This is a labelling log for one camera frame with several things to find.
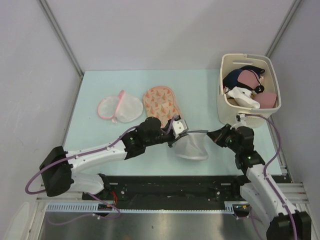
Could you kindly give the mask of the white mesh laundry bag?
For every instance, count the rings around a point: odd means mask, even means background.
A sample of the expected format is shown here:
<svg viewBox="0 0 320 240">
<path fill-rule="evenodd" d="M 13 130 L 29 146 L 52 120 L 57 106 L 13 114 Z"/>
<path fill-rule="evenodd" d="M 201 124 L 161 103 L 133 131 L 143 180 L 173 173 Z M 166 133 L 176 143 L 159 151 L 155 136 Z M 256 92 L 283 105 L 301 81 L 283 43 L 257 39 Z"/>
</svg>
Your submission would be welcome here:
<svg viewBox="0 0 320 240">
<path fill-rule="evenodd" d="M 207 133 L 207 130 L 188 131 L 185 136 L 173 144 L 175 155 L 193 161 L 207 160 L 209 154 L 204 145 Z"/>
</svg>

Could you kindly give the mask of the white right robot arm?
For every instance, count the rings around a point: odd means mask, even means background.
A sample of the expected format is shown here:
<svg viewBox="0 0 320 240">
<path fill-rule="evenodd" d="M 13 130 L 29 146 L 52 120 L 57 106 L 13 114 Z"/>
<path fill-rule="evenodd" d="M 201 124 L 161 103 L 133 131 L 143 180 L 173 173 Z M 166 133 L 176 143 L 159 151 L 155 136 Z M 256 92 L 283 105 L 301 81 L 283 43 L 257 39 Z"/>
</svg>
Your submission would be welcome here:
<svg viewBox="0 0 320 240">
<path fill-rule="evenodd" d="M 233 185 L 230 194 L 237 201 L 245 199 L 249 203 L 265 227 L 266 238 L 310 240 L 311 217 L 288 200 L 268 173 L 267 164 L 255 150 L 253 129 L 226 124 L 207 135 L 218 146 L 234 152 L 236 167 L 242 170 L 247 180 Z"/>
</svg>

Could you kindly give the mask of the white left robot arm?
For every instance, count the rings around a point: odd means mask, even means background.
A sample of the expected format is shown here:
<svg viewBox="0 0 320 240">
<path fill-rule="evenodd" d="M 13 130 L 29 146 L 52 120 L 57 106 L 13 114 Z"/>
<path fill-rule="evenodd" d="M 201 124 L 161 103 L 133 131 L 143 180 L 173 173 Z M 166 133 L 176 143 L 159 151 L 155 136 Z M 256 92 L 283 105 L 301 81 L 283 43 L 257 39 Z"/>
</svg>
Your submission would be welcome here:
<svg viewBox="0 0 320 240">
<path fill-rule="evenodd" d="M 170 119 L 164 127 L 158 118 L 148 117 L 139 125 L 127 129 L 114 142 L 73 151 L 57 146 L 39 167 L 44 192 L 48 197 L 83 192 L 105 200 L 111 193 L 106 176 L 102 173 L 87 174 L 85 170 L 135 158 L 144 154 L 150 146 L 167 143 L 172 147 L 187 131 L 187 123 L 180 116 Z"/>
</svg>

